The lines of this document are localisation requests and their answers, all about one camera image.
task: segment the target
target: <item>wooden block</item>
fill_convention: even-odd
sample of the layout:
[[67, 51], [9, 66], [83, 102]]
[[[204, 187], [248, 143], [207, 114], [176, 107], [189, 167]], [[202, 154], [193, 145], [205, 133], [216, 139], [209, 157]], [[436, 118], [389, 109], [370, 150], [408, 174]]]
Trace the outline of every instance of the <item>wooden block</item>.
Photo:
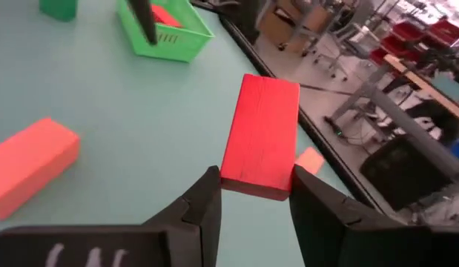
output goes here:
[[301, 154], [295, 164], [304, 168], [310, 174], [317, 174], [317, 172], [323, 166], [325, 159], [313, 148], [307, 148], [303, 154]]
[[182, 27], [182, 25], [164, 7], [152, 4], [152, 11], [155, 16], [155, 22], [172, 27]]
[[222, 160], [225, 189], [284, 200], [291, 191], [300, 85], [245, 74]]
[[0, 220], [43, 189], [73, 163], [79, 137], [50, 118], [0, 144]]

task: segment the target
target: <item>green basket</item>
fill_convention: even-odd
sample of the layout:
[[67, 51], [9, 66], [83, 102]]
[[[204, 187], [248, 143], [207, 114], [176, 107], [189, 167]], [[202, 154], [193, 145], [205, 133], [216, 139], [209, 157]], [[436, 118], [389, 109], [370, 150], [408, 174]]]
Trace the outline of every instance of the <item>green basket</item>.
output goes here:
[[137, 55], [190, 62], [214, 37], [188, 0], [152, 0], [152, 4], [164, 7], [183, 28], [158, 23], [158, 44], [149, 45], [127, 1], [118, 1], [120, 19]]

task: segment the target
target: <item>wooden desk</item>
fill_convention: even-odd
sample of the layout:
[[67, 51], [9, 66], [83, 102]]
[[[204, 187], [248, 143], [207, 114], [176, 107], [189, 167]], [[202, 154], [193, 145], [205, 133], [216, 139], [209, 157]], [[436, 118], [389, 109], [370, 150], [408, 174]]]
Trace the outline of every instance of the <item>wooden desk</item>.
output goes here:
[[[400, 59], [393, 55], [386, 55], [384, 56], [384, 61], [386, 61], [391, 67], [395, 70], [403, 73], [407, 70], [407, 67], [400, 62]], [[403, 74], [407, 79], [414, 82], [418, 87], [424, 89], [428, 92], [432, 98], [437, 100], [442, 106], [448, 109], [452, 114], [454, 114], [457, 118], [459, 118], [459, 103], [456, 101], [451, 100], [448, 96], [445, 96], [441, 93], [437, 88], [431, 85], [426, 78], [419, 76], [418, 74], [407, 71]]]

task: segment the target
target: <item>floor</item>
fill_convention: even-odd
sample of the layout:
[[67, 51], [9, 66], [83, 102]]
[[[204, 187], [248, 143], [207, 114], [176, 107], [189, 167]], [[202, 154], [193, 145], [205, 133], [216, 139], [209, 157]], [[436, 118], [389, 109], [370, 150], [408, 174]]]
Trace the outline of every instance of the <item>floor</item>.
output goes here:
[[[320, 61], [318, 64], [314, 64], [315, 55], [308, 54], [306, 57], [301, 57], [298, 53], [278, 51], [263, 35], [257, 40], [255, 48], [276, 76], [299, 82], [300, 84], [326, 89], [302, 88], [300, 106], [310, 116], [314, 124], [324, 134], [325, 138], [353, 173], [359, 176], [363, 185], [376, 192], [359, 172], [359, 168], [368, 157], [368, 153], [372, 153], [379, 148], [379, 144], [372, 138], [374, 131], [363, 120], [353, 121], [353, 114], [346, 114], [339, 123], [343, 125], [343, 133], [350, 137], [349, 141], [352, 145], [340, 140], [323, 121], [323, 117], [331, 115], [338, 106], [346, 101], [349, 94], [355, 92], [376, 67], [366, 67], [366, 62], [360, 63], [359, 59], [343, 57], [340, 60], [341, 65], [349, 73], [348, 80], [343, 82], [343, 74], [340, 72], [337, 72], [336, 78], [331, 78], [326, 62]], [[336, 56], [336, 45], [329, 36], [324, 37], [317, 44], [317, 53]], [[385, 77], [380, 82], [380, 87], [386, 85], [389, 79], [389, 77]], [[387, 202], [380, 204], [392, 216], [398, 216], [398, 213], [394, 212]]]

